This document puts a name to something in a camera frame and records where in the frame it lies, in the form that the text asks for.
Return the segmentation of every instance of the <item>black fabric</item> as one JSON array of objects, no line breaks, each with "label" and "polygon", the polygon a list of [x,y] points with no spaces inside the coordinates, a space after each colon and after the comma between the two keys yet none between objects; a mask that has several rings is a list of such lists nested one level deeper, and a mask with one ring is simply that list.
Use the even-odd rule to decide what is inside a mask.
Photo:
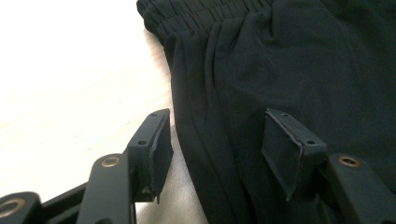
[{"label": "black fabric", "polygon": [[396,192],[394,0],[139,0],[172,73],[177,135],[211,223],[319,223],[260,149],[265,108],[368,161]]}]

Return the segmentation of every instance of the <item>black pants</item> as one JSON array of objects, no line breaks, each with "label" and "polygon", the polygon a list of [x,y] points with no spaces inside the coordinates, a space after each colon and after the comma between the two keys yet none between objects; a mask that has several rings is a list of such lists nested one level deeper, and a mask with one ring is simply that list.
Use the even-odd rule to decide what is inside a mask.
[{"label": "black pants", "polygon": [[316,223],[262,157],[264,111],[292,114],[329,154],[396,192],[394,0],[139,0],[172,73],[177,135],[211,223]]}]

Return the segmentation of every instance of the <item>white table surface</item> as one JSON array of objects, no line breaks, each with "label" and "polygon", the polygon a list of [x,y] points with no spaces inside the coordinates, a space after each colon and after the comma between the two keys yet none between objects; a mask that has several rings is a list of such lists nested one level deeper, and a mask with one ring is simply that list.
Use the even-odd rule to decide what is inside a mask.
[{"label": "white table surface", "polygon": [[206,223],[177,142],[163,47],[135,1],[0,2],[0,197],[45,202],[121,153],[144,118],[171,109],[174,158],[161,203],[138,223]]}]

